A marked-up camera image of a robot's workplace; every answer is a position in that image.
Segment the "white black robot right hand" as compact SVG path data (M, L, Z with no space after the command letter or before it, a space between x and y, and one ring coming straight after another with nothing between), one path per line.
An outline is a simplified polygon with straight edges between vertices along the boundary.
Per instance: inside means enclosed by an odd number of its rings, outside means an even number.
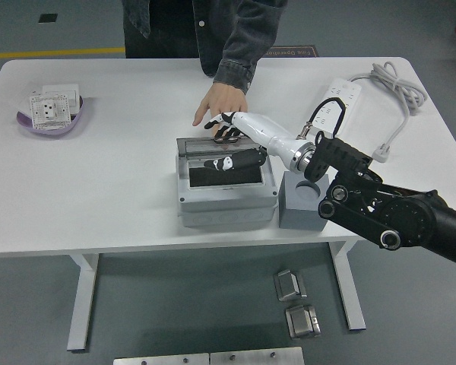
M302 173L315 152L313 143L297 139L285 128L263 115L244 112L221 113L204 127L210 129L216 125L219 126L216 138L225 140L241 132L259 147L216 160L206 160L204 166L208 169L224 172L259 167L265 163L268 155L272 155L279 157L288 170Z

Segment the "person's left hand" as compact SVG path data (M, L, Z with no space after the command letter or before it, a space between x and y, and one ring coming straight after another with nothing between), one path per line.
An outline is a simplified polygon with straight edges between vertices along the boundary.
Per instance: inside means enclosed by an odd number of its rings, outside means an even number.
M228 84L214 82L201 100L192 125L198 126L206 113L215 117L221 113L247 111L248 104L242 90Z

